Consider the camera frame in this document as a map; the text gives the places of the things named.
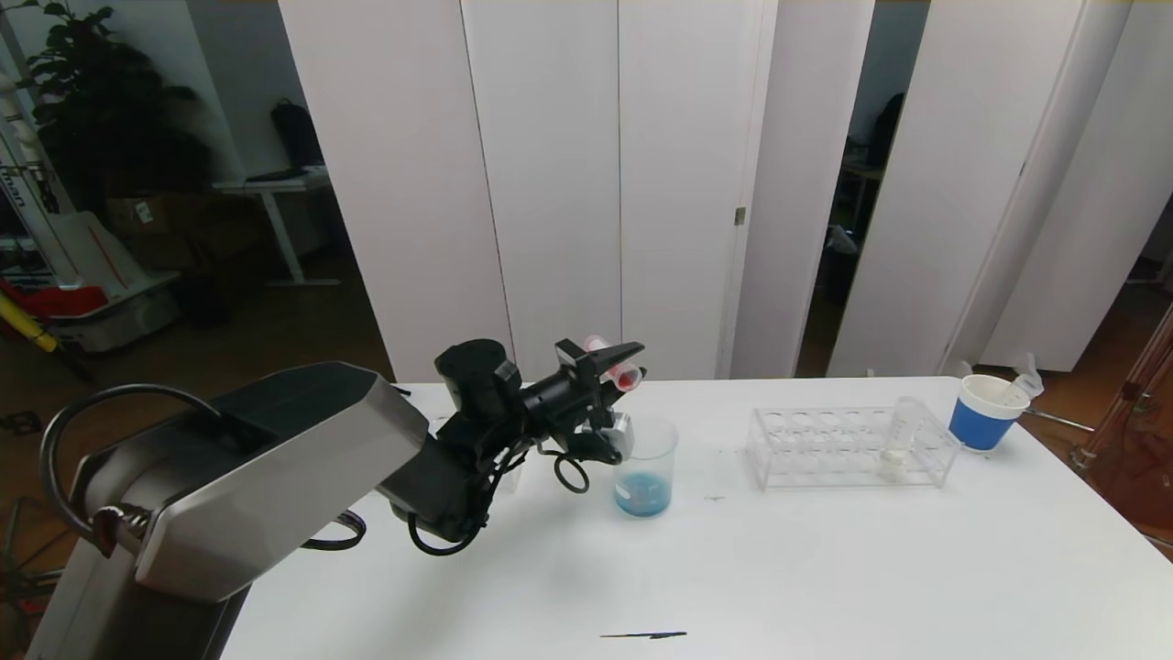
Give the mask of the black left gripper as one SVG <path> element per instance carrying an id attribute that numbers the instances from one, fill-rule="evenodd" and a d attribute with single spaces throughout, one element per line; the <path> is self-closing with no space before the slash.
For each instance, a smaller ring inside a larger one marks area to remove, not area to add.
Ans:
<path id="1" fill-rule="evenodd" d="M 640 342 L 608 343 L 595 351 L 582 349 L 570 339 L 554 343 L 557 369 L 521 390 L 526 431 L 572 435 L 579 426 L 592 433 L 610 429 L 611 406 L 638 388 L 646 375 L 645 368 L 621 365 L 642 351 L 645 345 Z"/>

